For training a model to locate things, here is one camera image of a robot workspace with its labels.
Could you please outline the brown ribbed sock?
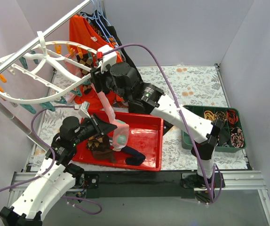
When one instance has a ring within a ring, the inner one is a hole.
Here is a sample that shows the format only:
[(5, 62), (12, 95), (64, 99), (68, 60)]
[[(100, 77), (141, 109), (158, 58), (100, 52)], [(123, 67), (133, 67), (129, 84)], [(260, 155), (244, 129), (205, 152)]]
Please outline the brown ribbed sock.
[(111, 152), (112, 151), (112, 145), (110, 144), (110, 140), (108, 136), (104, 136), (102, 138), (102, 142), (101, 142), (101, 151), (102, 152)]
[(114, 151), (110, 149), (106, 151), (92, 151), (92, 156), (96, 160), (108, 160), (110, 163), (116, 163)]

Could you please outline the navy beige red sock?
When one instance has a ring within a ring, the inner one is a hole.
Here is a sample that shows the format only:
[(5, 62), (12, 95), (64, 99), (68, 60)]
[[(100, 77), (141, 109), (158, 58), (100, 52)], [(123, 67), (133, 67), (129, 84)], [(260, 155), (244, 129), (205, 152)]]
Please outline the navy beige red sock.
[(140, 166), (146, 159), (146, 156), (144, 154), (129, 146), (125, 146), (121, 149), (121, 151), (130, 155), (130, 157), (126, 158), (127, 165)]

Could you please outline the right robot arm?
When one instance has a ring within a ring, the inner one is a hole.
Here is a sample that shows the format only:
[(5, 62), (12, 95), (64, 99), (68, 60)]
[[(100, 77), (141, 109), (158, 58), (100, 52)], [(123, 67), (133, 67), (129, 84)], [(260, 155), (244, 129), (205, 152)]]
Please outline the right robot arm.
[(90, 75), (97, 94), (112, 91), (128, 102), (131, 112), (160, 117), (186, 132), (198, 166), (196, 175), (186, 178), (188, 187), (214, 184), (214, 148), (223, 129), (221, 120), (208, 120), (181, 107), (176, 96), (169, 97), (162, 89), (144, 82), (137, 69), (126, 62), (94, 68)]

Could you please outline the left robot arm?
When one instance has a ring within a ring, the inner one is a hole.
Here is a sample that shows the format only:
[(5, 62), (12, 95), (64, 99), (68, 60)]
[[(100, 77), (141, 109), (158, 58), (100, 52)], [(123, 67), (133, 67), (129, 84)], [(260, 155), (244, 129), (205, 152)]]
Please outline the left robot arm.
[(70, 116), (52, 141), (51, 150), (21, 196), (0, 211), (6, 226), (40, 226), (51, 208), (72, 187), (84, 185), (84, 170), (71, 163), (77, 152), (76, 146), (89, 138), (100, 138), (117, 128), (93, 114), (83, 121)]

